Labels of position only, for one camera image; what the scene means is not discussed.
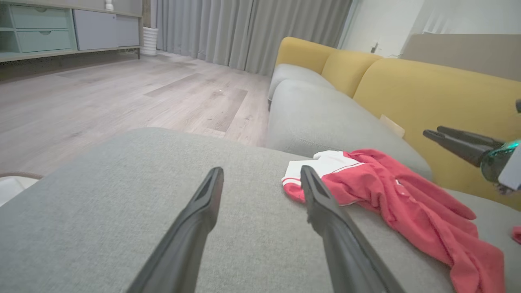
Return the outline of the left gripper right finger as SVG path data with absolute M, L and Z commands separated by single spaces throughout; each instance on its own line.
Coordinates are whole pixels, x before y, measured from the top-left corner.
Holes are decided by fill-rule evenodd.
M 308 222 L 324 245 L 335 293 L 402 293 L 404 289 L 311 166 L 301 168 Z

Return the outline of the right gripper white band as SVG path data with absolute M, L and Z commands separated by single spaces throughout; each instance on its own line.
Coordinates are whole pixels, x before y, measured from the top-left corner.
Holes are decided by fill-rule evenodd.
M 520 191 L 520 141 L 505 142 L 474 132 L 438 126 L 424 130 L 423 136 L 445 150 L 480 167 L 482 176 L 493 183 L 500 194 Z

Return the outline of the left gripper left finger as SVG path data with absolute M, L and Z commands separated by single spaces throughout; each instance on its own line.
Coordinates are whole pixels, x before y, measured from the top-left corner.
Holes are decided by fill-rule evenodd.
M 193 293 L 208 234 L 219 215 L 224 171 L 210 169 L 149 256 L 129 293 Z

